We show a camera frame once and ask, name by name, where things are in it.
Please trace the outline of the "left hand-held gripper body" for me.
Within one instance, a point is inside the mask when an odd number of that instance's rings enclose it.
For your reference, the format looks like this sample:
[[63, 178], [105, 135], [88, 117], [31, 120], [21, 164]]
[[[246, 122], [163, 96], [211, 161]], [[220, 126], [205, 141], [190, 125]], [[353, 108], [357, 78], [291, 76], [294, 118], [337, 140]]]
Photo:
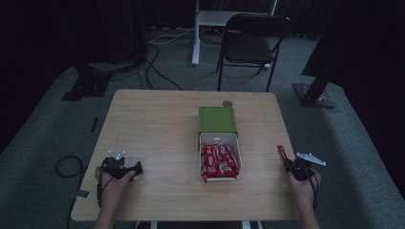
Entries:
[[125, 167], [126, 152], [109, 151], [108, 156], [101, 163], [100, 172], [113, 178], [122, 179], [130, 171], [138, 171], [136, 166]]

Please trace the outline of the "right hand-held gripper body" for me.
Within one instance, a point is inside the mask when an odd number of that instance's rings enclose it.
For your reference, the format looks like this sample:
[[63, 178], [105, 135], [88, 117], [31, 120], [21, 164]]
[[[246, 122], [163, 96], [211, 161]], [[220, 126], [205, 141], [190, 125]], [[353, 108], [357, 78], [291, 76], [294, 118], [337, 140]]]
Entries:
[[294, 167], [291, 172], [294, 178], [298, 181], [304, 181], [314, 175], [314, 172], [310, 169], [312, 163], [326, 166], [327, 163], [324, 160], [319, 159], [313, 154], [297, 153], [296, 158], [300, 159], [300, 167]]

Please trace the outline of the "red snack packet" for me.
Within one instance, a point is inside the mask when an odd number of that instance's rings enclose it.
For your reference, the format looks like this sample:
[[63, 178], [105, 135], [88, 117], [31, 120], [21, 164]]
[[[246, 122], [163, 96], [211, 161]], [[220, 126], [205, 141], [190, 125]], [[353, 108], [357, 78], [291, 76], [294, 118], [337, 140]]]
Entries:
[[277, 150], [278, 150], [278, 153], [279, 153], [281, 159], [282, 159], [284, 162], [288, 162], [288, 157], [287, 157], [287, 154], [286, 154], [286, 152], [285, 152], [284, 146], [282, 146], [282, 145], [277, 145]]

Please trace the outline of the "pile of red packets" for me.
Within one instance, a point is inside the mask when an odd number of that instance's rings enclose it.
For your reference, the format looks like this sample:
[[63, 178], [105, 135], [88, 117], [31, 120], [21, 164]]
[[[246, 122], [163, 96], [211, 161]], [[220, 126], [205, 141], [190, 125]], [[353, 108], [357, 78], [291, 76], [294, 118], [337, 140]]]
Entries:
[[203, 144], [200, 149], [201, 179], [204, 182], [230, 181], [239, 177], [242, 162], [238, 147]]

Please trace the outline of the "white drawer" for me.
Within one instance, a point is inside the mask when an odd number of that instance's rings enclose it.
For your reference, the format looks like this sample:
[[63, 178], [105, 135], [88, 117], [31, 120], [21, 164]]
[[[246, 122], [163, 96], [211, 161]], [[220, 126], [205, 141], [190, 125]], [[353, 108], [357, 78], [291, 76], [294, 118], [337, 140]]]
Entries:
[[203, 144], [229, 144], [233, 147], [238, 147], [239, 153], [239, 141], [235, 133], [200, 133], [200, 149]]

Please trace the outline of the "person's left hand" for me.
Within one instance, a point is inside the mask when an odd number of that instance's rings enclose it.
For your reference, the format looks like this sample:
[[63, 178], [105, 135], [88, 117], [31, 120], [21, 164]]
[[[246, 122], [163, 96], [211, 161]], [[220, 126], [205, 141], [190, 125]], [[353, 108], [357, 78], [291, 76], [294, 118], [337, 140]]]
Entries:
[[99, 207], [101, 208], [104, 202], [117, 203], [119, 205], [129, 184], [129, 173], [122, 179], [116, 179], [106, 173], [102, 174], [100, 167], [97, 167], [95, 176], [98, 182], [97, 198]]

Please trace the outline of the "person's right hand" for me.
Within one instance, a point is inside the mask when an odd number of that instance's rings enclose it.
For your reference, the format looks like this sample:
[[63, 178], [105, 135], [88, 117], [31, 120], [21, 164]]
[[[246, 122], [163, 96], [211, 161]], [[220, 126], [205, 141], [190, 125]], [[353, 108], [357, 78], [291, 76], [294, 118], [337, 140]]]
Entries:
[[321, 176], [317, 171], [313, 172], [314, 175], [304, 181], [298, 181], [292, 173], [288, 173], [288, 181], [296, 203], [309, 201], [312, 205], [314, 204], [318, 193], [318, 186], [321, 183]]

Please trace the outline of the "green drawer case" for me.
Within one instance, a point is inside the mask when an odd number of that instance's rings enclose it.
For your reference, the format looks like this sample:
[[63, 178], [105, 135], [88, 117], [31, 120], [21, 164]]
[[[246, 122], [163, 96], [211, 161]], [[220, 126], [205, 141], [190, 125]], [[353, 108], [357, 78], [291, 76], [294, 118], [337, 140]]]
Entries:
[[200, 107], [200, 133], [238, 133], [236, 116], [232, 107]]

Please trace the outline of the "black stand base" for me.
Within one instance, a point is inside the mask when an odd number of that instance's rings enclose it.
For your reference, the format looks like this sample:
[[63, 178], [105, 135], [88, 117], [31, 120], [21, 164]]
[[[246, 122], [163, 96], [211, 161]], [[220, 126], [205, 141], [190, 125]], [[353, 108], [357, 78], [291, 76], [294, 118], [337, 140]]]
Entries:
[[82, 97], [103, 97], [109, 85], [110, 73], [97, 73], [87, 63], [74, 64], [78, 74], [72, 88], [64, 93], [63, 101], [79, 101]]

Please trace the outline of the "black folding chair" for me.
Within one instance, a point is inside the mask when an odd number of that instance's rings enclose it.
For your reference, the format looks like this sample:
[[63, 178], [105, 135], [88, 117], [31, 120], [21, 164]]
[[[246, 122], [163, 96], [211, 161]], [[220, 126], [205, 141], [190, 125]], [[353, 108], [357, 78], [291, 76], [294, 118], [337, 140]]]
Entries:
[[217, 62], [217, 90], [222, 87], [224, 66], [257, 68], [259, 74], [269, 65], [266, 92], [278, 60], [280, 45], [289, 36], [290, 19], [286, 16], [237, 13], [224, 26], [223, 41]]

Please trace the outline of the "black stand with base plate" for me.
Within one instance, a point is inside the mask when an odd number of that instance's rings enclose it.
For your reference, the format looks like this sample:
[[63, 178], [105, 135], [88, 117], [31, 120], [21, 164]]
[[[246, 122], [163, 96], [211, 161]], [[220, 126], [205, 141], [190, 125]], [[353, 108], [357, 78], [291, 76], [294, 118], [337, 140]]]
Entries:
[[315, 77], [310, 84], [294, 83], [292, 85], [302, 107], [333, 109], [335, 104], [326, 92], [329, 81]]

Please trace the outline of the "white desk frame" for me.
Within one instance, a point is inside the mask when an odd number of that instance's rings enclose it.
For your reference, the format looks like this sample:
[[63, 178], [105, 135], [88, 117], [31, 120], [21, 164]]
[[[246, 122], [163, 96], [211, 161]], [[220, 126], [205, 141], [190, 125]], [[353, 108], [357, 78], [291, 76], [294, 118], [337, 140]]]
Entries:
[[200, 1], [201, 0], [195, 0], [194, 44], [191, 59], [191, 64], [193, 66], [198, 66], [200, 64], [201, 26], [223, 27], [233, 15], [238, 14], [237, 11], [202, 10], [200, 8]]

